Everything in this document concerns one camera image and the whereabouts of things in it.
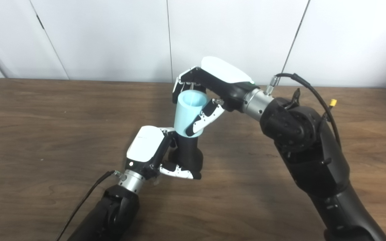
robotic hand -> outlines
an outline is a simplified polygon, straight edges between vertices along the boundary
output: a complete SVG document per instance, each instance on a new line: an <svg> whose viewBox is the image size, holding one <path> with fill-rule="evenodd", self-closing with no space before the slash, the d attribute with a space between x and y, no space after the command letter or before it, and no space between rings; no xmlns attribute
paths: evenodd
<svg viewBox="0 0 386 241"><path fill-rule="evenodd" d="M272 97L271 92L280 77L290 77L310 89L326 113L320 115L310 107L301 106L299 89L291 100ZM264 135L274 140L297 186L311 198L326 225L326 241L386 241L385 234L350 184L349 166L340 148L331 107L326 106L304 79L296 74L281 73L274 76L263 91L241 70L218 58L205 57L201 67L193 67L178 76L173 88L173 102L176 103L178 95L192 86L204 93L211 90L219 99L212 99L205 105L185 130L188 136L198 133L225 110L247 114L259 122ZM202 163L194 168L181 168L179 163L162 164L167 149L175 147L179 138L173 128L142 127L127 151L126 171L120 175L118 185L105 191L101 201L68 240L120 240L138 212L141 186L160 173L200 179Z"/></svg>

black cable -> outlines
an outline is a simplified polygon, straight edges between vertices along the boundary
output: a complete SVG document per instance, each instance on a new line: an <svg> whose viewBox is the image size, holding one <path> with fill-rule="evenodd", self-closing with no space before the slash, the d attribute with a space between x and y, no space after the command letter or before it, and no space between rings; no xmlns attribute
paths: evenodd
<svg viewBox="0 0 386 241"><path fill-rule="evenodd" d="M71 222L71 220L74 218L75 214L77 213L77 211L80 209L81 205L83 205L84 201L86 201L86 199L90 196L90 194L92 194L93 190L95 189L95 187L97 187L99 185L99 183L101 183L103 180L105 180L107 177L111 176L112 174L115 174L117 173L117 171L107 171L105 174L103 174L102 177L100 177L96 182L95 184L90 188L90 190L86 193L86 195L83 197L83 199L80 201L80 203L77 205L77 207L74 209L74 211L72 212L72 214L70 215L70 217L68 218L68 220L66 221L65 225L63 226L63 229L61 230L61 232L59 233L58 237L56 238L56 241L59 241L60 238L62 237L63 233L65 232L66 228L68 227L69 223Z"/></svg>
<svg viewBox="0 0 386 241"><path fill-rule="evenodd" d="M314 89L314 87L312 87L312 85L309 84L308 81L306 81L302 77L298 76L296 73L294 73L294 74L280 73L280 74L277 74L275 76L276 77L289 77L292 80L299 82L301 85L303 85L308 90L310 90L312 92L312 94L314 94L314 96L317 98L317 100L320 102L320 104L323 106L324 110L326 111L328 119L330 120L330 123L331 123L331 127L333 128L334 138L336 139L336 142L339 145L339 148L342 149L342 144L340 143L339 131L337 130L336 122L334 121L333 115L331 114L331 111L328 108L326 102L323 100L323 98L320 96L320 94Z"/></svg>

cable connector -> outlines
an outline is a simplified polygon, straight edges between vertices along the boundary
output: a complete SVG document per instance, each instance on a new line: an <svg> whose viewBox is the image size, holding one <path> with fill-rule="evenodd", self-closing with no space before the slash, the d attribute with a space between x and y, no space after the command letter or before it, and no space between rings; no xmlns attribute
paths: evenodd
<svg viewBox="0 0 386 241"><path fill-rule="evenodd" d="M330 106L335 106L336 105L336 103L337 103L337 99L331 99L331 101L330 101Z"/></svg>
<svg viewBox="0 0 386 241"><path fill-rule="evenodd" d="M278 77L274 76L271 79L270 84L268 84L268 86L266 86L265 95L271 95L271 93L272 93L272 91L277 83L278 83Z"/></svg>
<svg viewBox="0 0 386 241"><path fill-rule="evenodd" d="M113 175L116 176L117 178L120 178L121 177L121 172L119 172L117 170L114 170L113 171Z"/></svg>

light blue cup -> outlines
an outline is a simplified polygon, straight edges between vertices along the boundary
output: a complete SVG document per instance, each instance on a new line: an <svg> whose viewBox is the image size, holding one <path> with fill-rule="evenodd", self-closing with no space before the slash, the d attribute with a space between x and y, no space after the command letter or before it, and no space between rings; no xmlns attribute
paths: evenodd
<svg viewBox="0 0 386 241"><path fill-rule="evenodd" d="M175 112L175 131L184 137L200 136L203 130L193 136L187 136L186 129L193 123L207 103L208 97L203 92L197 90L185 90L181 92L181 94L178 95L177 109Z"/></svg>

yellow connector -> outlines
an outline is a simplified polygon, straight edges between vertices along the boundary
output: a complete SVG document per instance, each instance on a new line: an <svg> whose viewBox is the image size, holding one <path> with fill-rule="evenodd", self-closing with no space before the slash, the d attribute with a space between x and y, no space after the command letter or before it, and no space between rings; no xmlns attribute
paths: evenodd
<svg viewBox="0 0 386 241"><path fill-rule="evenodd" d="M337 103L337 99L331 99L330 106L335 106Z"/></svg>

